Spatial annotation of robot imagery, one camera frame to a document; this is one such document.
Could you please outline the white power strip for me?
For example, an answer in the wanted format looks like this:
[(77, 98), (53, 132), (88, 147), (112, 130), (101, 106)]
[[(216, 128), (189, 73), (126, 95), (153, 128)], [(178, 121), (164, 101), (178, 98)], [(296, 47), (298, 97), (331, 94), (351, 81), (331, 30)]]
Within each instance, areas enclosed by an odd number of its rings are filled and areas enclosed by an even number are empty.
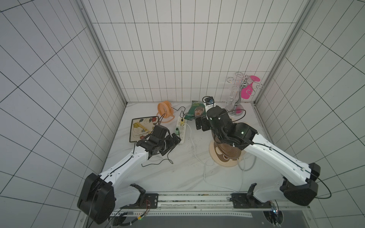
[(183, 144), (185, 141), (186, 127), (187, 127), (187, 121), (185, 119), (184, 119), (184, 125), (180, 126), (180, 121), (183, 119), (184, 118), (179, 117), (177, 119), (177, 123), (176, 123), (176, 127), (175, 127), (175, 130), (176, 130), (176, 128), (178, 128), (180, 130), (180, 135), (177, 135), (177, 136), (181, 138), (181, 142), (180, 142), (181, 144)]

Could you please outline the beige desk fan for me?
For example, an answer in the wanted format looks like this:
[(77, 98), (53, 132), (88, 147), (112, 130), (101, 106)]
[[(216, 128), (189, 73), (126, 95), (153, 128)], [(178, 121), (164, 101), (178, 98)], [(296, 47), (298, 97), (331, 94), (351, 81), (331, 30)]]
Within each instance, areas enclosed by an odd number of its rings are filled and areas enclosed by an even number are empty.
[(246, 154), (244, 150), (221, 142), (216, 136), (210, 142), (209, 153), (213, 161), (223, 167), (234, 167), (238, 165)]

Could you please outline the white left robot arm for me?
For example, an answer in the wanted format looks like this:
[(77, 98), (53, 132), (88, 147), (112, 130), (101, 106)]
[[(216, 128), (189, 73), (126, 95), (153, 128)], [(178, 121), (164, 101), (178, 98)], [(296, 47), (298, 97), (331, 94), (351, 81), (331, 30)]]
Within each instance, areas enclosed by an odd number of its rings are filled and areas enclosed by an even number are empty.
[(77, 207), (88, 216), (88, 220), (98, 225), (104, 223), (115, 209), (129, 206), (140, 208), (151, 204), (145, 198), (146, 191), (133, 183), (124, 188), (119, 194), (115, 190), (131, 171), (148, 161), (154, 155), (166, 155), (181, 142), (180, 137), (170, 133), (168, 128), (156, 125), (151, 133), (137, 141), (125, 158), (108, 170), (95, 174), (91, 173), (84, 181)]

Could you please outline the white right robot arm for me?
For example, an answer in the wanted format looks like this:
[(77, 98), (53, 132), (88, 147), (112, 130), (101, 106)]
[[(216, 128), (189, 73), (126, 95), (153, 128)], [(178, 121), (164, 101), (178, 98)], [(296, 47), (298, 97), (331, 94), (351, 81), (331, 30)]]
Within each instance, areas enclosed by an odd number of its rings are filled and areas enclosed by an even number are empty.
[(219, 142), (256, 156), (282, 175), (268, 183), (253, 183), (248, 193), (255, 200), (265, 203), (284, 199), (308, 206), (317, 197), (321, 168), (316, 163), (295, 159), (247, 123), (233, 122), (227, 110), (219, 106), (209, 105), (206, 116), (195, 123), (198, 130), (210, 130)]

